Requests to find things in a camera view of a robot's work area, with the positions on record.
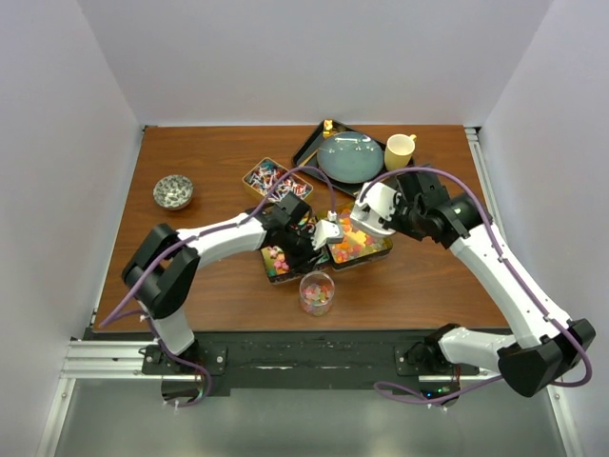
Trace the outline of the tin of star candies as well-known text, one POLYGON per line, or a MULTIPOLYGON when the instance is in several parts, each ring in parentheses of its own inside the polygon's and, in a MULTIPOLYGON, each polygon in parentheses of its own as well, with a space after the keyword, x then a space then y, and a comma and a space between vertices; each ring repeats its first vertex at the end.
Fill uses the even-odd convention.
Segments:
POLYGON ((314 266, 301 268, 291 267, 287 262, 285 253, 278 247, 263 248, 260 250, 260 253, 266 278, 272 285, 300 279, 310 272, 324 270, 330 265, 330 258, 326 248, 314 266))

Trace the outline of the clear glass jar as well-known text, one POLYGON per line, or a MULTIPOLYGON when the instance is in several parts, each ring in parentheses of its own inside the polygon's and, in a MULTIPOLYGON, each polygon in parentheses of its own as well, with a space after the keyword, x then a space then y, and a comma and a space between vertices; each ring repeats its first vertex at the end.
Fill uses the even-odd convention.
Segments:
POLYGON ((312 271, 302 278, 299 293, 301 309, 307 314, 320 317, 331 310, 335 284, 325 272, 312 271))

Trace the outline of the tin of gummy candies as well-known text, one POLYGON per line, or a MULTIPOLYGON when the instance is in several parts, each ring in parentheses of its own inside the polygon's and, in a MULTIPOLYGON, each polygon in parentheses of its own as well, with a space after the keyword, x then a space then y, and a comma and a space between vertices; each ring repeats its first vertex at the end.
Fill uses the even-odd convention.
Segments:
POLYGON ((333 268, 335 271, 353 268, 386 257, 393 249, 389 238, 375 238, 356 228, 350 214, 352 204, 337 207, 338 222, 344 238, 337 244, 324 247, 324 256, 318 262, 318 269, 333 268))

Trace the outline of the tin of lollipops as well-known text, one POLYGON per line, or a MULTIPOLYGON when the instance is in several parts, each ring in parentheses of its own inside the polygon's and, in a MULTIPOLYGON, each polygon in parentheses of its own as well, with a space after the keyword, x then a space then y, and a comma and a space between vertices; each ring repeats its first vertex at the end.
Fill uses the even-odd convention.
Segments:
MULTIPOLYGON (((288 169, 270 158, 262 159, 253 167, 243 178, 243 183, 247 191, 260 200, 263 199, 286 173, 288 169)), ((313 186, 296 174, 291 174, 285 178, 280 185, 270 194, 270 202, 278 202, 289 192, 303 200, 310 198, 313 186)))

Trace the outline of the metal scoop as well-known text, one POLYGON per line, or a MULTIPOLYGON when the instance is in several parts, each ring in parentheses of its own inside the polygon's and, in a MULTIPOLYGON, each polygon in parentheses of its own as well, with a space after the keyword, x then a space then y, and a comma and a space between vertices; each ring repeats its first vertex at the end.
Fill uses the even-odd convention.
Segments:
POLYGON ((373 238, 387 238, 396 233, 392 228, 384 226, 385 220, 372 209, 364 210, 354 207, 350 213, 352 225, 373 238))

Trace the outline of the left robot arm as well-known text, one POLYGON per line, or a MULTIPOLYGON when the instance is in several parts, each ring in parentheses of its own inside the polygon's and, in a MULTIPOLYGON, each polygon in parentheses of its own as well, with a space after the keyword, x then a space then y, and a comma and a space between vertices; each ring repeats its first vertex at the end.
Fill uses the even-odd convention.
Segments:
POLYGON ((191 371, 198 343, 183 310, 197 271, 234 254, 279 248, 291 271, 310 272, 323 248, 341 231, 332 220, 309 223, 311 206, 290 192, 277 203, 264 203, 203 228, 174 230, 156 226, 122 272, 155 335, 165 345, 163 360, 176 373, 191 371))

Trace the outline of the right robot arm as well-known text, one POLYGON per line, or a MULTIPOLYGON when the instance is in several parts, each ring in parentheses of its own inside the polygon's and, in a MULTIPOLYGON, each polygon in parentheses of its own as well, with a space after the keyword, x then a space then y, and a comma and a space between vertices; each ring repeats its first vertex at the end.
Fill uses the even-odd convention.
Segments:
POLYGON ((507 246, 473 191, 458 181, 462 194, 452 197, 443 177, 457 179, 429 167, 399 169, 389 226, 417 240, 429 237, 449 250, 480 282, 511 332, 446 325, 427 338, 426 367, 437 374, 456 364, 487 368, 524 397, 548 385, 588 384, 593 367, 587 349, 596 337, 592 324, 572 319, 553 302, 507 246))

